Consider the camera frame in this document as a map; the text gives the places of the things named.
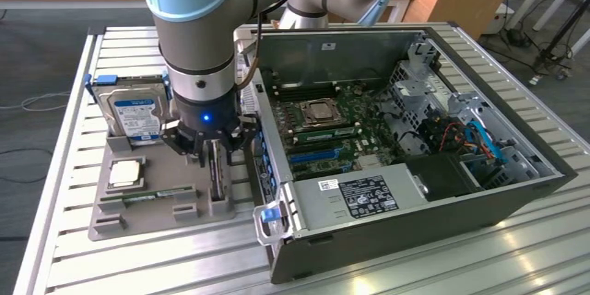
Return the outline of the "hard disk blue carrier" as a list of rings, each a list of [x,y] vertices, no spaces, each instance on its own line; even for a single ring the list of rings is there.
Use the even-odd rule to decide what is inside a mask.
[[[132,146],[158,143],[160,126],[171,119],[168,75],[87,74],[84,85],[105,118],[108,135],[127,138]]]

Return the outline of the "clean silver CPU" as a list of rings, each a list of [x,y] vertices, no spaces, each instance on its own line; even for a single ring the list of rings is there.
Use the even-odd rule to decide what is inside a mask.
[[[113,163],[109,173],[108,185],[112,188],[128,187],[139,179],[140,164],[135,160]]]

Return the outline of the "black wheeled stand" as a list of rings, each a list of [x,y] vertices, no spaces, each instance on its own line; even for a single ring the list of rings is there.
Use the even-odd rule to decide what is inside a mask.
[[[549,42],[541,45],[534,61],[534,67],[543,70],[559,81],[571,77],[575,57],[579,51],[590,46],[590,26],[579,38],[574,39],[574,31],[583,17],[590,18],[590,0],[579,0]]]

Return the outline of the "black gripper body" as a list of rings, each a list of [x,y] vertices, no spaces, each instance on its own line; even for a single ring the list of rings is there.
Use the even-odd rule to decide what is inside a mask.
[[[235,89],[208,101],[194,101],[175,93],[180,121],[195,131],[203,132],[207,139],[216,137],[219,131],[232,132],[239,123],[236,99]]]

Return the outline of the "white floor box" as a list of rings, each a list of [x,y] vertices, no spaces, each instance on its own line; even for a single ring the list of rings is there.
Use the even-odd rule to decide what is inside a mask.
[[[494,13],[493,20],[486,29],[487,35],[494,35],[501,31],[505,25],[505,20],[507,19],[507,15],[509,15],[509,7],[506,6],[505,3],[501,3]]]

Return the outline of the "silver CPU in socket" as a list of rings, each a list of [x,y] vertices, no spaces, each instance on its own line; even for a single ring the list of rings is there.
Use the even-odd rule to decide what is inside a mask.
[[[311,112],[308,110],[308,105],[310,105],[310,103],[315,103],[315,102],[326,102],[331,106],[331,109],[332,109],[332,119],[331,120],[316,121],[312,118]],[[336,101],[332,98],[320,98],[320,99],[314,99],[314,100],[300,102],[299,109],[300,109],[300,113],[303,115],[303,126],[304,127],[320,128],[320,127],[328,127],[328,126],[335,126],[335,125],[348,123],[348,120],[344,117],[343,112],[338,108]]]

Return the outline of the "silver chipset heatsink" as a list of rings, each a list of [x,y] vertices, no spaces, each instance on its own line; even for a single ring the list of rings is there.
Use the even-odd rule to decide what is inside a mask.
[[[359,156],[358,164],[360,169],[374,169],[374,168],[380,168],[383,166],[380,157],[376,154]]]

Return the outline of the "grey latch blue tab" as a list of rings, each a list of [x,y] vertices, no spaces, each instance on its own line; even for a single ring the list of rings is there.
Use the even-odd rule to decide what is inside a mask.
[[[294,225],[290,220],[290,213],[287,211],[287,205],[283,201],[275,200],[266,205],[256,206],[252,211],[252,218],[255,223],[255,232],[258,242],[263,246],[271,246],[279,242],[280,239],[286,239],[292,236]],[[276,223],[279,230],[272,233],[267,233],[264,228],[271,229],[270,224]]]

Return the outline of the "grey power supply unit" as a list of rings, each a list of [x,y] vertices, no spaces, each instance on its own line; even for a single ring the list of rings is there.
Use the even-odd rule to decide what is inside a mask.
[[[302,226],[335,230],[384,219],[427,204],[406,164],[294,183]]]

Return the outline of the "metal drive cage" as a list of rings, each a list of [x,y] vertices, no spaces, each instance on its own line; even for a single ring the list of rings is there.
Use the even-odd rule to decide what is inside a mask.
[[[495,189],[539,180],[551,168],[495,105],[473,86],[459,90],[438,65],[446,56],[420,33],[388,79],[392,104],[402,111],[402,146],[414,154],[457,155],[478,187]]]

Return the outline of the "black PC case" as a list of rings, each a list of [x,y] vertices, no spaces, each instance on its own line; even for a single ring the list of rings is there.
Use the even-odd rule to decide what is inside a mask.
[[[427,204],[384,219],[320,232],[302,226],[295,203],[295,180],[287,163],[282,138],[271,111],[272,87],[299,88],[318,84],[367,84],[383,113],[400,117],[388,120],[396,136],[410,133],[399,125],[402,111],[392,104],[388,79],[399,61],[407,59],[410,44],[424,33],[446,58],[438,68],[459,90],[473,86],[495,105],[507,123],[523,136],[538,157],[551,168],[547,177],[509,184],[495,189],[477,186],[470,172],[454,154],[414,154],[402,146],[406,164]],[[517,101],[523,91],[505,76],[486,52],[470,37],[449,24],[338,27],[307,30],[266,30],[262,35],[259,68],[246,92],[246,108],[260,121],[260,133],[246,150],[246,169],[252,184],[255,207],[280,200],[287,205],[294,225],[292,236],[263,246],[275,284],[306,280],[322,273],[396,253],[419,245],[497,226],[530,202],[547,197],[577,178],[571,165],[558,155],[521,116]],[[260,150],[255,140],[263,138]],[[270,155],[264,160],[262,151]],[[267,165],[272,166],[275,191],[270,188]]]

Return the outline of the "CPU with smeared lid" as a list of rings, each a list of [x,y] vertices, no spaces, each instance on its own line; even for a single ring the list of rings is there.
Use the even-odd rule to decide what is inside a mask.
[[[310,103],[308,110],[316,121],[327,121],[332,119],[332,109],[326,102]]]

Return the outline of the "green motherboard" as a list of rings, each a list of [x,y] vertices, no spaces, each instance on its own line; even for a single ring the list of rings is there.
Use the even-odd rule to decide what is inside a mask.
[[[299,103],[320,98],[332,98],[336,101],[348,123],[320,128],[303,126]],[[295,180],[308,180],[366,170],[360,169],[358,164],[358,158],[362,155],[376,154],[383,166],[403,159],[404,152],[398,143],[398,136],[387,123],[388,120],[396,120],[400,116],[380,111],[372,91],[363,82],[356,81],[347,85],[318,84],[299,88],[274,86],[270,93],[270,105],[286,157],[295,153],[343,148],[336,160],[291,164],[287,159]],[[298,133],[352,126],[362,129],[362,133],[354,137],[311,144],[292,143],[294,135]]]

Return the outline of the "grey parts rack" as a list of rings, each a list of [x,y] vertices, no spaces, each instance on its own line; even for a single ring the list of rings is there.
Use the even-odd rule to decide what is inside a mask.
[[[207,155],[206,145],[206,164],[200,167],[198,162],[176,154],[163,140],[151,145],[132,146],[127,138],[108,137],[88,226],[89,240],[100,241],[232,219],[236,208],[231,185],[226,200],[214,202],[210,197]],[[132,186],[112,188],[108,185],[112,165],[125,160],[139,162],[139,179]],[[178,187],[194,187],[194,191],[144,202],[100,202],[103,197]]]

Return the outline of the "blue expansion slot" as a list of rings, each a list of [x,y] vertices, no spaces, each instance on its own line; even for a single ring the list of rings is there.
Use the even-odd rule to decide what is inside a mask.
[[[291,164],[319,162],[322,160],[336,160],[343,148],[334,148],[327,150],[319,150],[306,153],[295,153],[287,156],[288,162]]]

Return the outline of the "green graphics card black cooler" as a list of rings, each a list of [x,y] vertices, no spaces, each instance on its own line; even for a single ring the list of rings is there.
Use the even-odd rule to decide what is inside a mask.
[[[214,202],[226,200],[230,196],[231,174],[228,153],[219,140],[207,142],[211,188],[210,197]]]

